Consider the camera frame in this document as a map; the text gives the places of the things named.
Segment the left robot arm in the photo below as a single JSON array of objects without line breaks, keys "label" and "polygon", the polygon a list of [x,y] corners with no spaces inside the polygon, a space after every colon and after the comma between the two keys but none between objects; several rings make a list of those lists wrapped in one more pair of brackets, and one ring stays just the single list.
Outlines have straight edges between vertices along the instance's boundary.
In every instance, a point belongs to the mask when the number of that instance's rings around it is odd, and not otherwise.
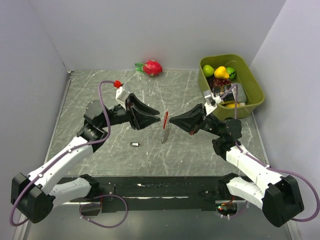
[{"label": "left robot arm", "polygon": [[28,221],[36,224],[54,207],[77,198],[95,200],[99,183],[88,174],[71,183],[59,184],[74,165],[95,153],[109,138],[113,125],[130,123],[142,130],[159,122],[159,111],[141,102],[134,93],[108,109],[100,100],[90,101],[83,115],[84,123],[71,142],[48,162],[27,175],[18,173],[11,182],[10,202]]}]

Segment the red and silver key organizer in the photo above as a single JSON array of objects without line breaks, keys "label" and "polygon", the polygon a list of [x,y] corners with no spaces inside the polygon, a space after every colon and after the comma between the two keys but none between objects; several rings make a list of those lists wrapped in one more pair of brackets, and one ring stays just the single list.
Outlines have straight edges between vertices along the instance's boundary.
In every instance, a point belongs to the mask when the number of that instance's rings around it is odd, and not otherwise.
[{"label": "red and silver key organizer", "polygon": [[170,123],[169,112],[166,111],[164,114],[164,120],[163,120],[163,136],[162,136],[161,144],[164,144],[167,142],[170,134],[170,130],[171,130],[171,123]]}]

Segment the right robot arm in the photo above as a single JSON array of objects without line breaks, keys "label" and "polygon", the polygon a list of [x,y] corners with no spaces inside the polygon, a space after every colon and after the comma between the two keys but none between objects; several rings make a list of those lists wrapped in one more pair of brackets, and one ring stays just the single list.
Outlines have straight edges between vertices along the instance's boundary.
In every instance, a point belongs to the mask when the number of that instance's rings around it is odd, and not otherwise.
[{"label": "right robot arm", "polygon": [[240,197],[262,210],[265,218],[275,227],[281,227],[304,211],[304,203],[297,180],[291,175],[283,176],[268,169],[240,143],[242,123],[228,117],[219,120],[207,113],[204,104],[181,115],[171,117],[169,122],[190,135],[203,130],[216,135],[212,146],[216,155],[237,167],[249,181],[236,174],[226,175],[218,187],[223,199]]}]

